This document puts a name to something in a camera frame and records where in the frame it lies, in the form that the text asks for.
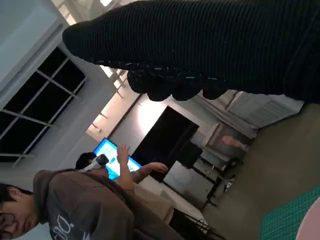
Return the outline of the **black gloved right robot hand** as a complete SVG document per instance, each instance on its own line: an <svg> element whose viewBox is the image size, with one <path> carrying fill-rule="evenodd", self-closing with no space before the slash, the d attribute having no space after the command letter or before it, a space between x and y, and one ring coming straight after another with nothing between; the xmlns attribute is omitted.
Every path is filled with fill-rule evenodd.
<svg viewBox="0 0 320 240"><path fill-rule="evenodd" d="M160 102L228 90L320 101L317 0L141 0L67 27L86 62L127 71L130 88Z"/></svg>

